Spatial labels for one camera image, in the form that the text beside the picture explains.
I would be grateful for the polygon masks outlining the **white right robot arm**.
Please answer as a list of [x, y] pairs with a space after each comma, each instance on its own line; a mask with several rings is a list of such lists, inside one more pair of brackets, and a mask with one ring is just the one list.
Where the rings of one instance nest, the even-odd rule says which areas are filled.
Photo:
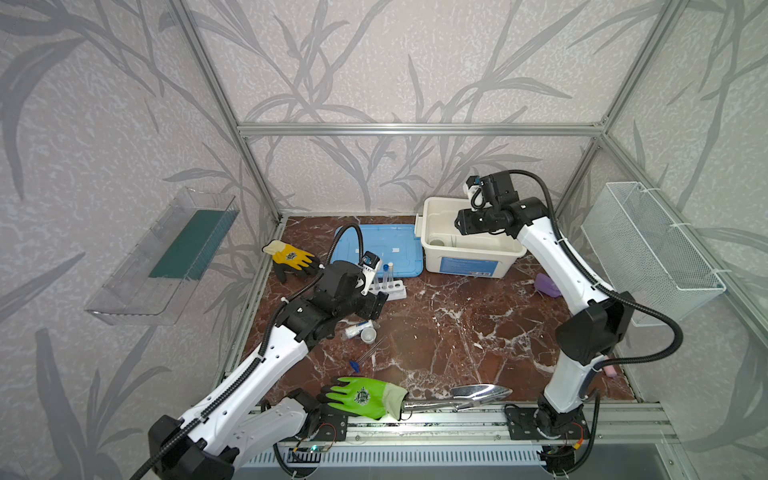
[[[470, 206], [454, 221], [463, 235], [505, 234], [534, 255], [554, 281], [571, 313], [556, 330], [560, 350], [553, 376], [537, 401], [533, 423], [545, 438], [558, 439], [582, 413], [594, 377], [609, 366], [645, 364], [676, 353], [684, 333], [677, 321], [637, 302], [628, 292], [617, 292], [574, 251], [562, 234], [545, 182], [527, 178], [540, 187], [541, 198], [521, 198], [512, 178], [516, 170], [486, 176], [472, 175], [465, 189]], [[672, 331], [669, 345], [641, 356], [614, 358], [611, 353], [625, 337], [632, 316], [644, 313]]]

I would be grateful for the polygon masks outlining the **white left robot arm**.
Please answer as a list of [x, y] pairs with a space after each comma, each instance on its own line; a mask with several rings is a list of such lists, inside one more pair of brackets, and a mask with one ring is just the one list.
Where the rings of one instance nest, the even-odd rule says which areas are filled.
[[254, 456], [298, 434], [318, 409], [297, 392], [264, 411], [269, 390], [325, 339], [337, 323], [356, 315], [379, 317], [386, 294], [370, 288], [382, 261], [361, 249], [355, 263], [332, 260], [303, 289], [284, 298], [270, 317], [262, 341], [233, 372], [180, 418], [164, 415], [148, 432], [149, 457], [136, 470], [161, 479], [230, 479]]

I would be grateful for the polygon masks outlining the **yellow black work glove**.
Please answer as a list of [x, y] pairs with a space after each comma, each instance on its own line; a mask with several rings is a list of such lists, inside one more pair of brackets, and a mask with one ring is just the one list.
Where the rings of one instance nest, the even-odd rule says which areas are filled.
[[271, 257], [275, 276], [281, 284], [287, 282], [288, 274], [306, 279], [320, 270], [320, 262], [315, 255], [280, 240], [264, 245], [262, 252]]

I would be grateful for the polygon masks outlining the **white test tube rack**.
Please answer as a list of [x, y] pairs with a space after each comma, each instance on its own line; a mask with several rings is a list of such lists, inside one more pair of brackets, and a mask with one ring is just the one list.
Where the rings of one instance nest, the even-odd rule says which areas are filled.
[[394, 280], [394, 281], [385, 282], [385, 283], [379, 282], [379, 283], [373, 284], [369, 288], [369, 291], [374, 295], [378, 293], [387, 294], [388, 301], [403, 300], [407, 297], [406, 287], [402, 280]]

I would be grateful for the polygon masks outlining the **white plastic storage bin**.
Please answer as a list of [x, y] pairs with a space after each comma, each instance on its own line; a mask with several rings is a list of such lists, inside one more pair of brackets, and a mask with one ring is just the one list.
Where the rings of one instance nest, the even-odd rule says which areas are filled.
[[[507, 236], [475, 234], [463, 236], [454, 226], [459, 210], [469, 207], [467, 199], [430, 197], [415, 221], [415, 234], [424, 250], [425, 269], [431, 273], [503, 278], [510, 267], [524, 257], [527, 249]], [[431, 239], [444, 246], [430, 246]]]

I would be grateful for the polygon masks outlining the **blue plastic bin lid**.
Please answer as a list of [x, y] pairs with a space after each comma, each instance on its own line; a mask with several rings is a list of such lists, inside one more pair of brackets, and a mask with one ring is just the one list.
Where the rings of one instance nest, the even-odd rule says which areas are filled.
[[[361, 225], [365, 251], [377, 255], [384, 264], [391, 263], [395, 279], [420, 276], [424, 270], [424, 253], [413, 224]], [[331, 261], [357, 263], [359, 244], [356, 231], [344, 232], [336, 245]]]

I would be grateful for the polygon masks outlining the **purple pink plastic scoop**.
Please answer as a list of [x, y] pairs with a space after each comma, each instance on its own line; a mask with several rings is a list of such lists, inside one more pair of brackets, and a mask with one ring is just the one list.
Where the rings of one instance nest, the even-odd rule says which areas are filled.
[[563, 296], [554, 280], [548, 275], [542, 273], [536, 275], [534, 280], [534, 289], [536, 292], [551, 298], [560, 298]]

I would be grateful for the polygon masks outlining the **green work glove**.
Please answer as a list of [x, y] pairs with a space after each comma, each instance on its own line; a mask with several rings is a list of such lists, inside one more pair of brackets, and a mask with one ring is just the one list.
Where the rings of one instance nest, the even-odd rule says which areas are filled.
[[321, 389], [319, 400], [351, 416], [401, 419], [409, 392], [398, 385], [365, 377], [339, 377]]

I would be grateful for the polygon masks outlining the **silver metal trowel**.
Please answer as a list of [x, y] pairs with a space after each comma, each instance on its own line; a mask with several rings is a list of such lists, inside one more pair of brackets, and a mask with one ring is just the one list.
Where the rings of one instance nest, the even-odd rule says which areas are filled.
[[464, 385], [452, 388], [447, 398], [404, 401], [402, 412], [426, 412], [441, 409], [458, 411], [501, 401], [512, 393], [511, 389], [495, 384]]

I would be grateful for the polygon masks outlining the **clear plastic wall shelf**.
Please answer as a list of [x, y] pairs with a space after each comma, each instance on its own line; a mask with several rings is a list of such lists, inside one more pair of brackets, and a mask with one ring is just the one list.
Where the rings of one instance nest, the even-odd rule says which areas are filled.
[[181, 188], [85, 311], [111, 326], [175, 324], [239, 213], [232, 194]]

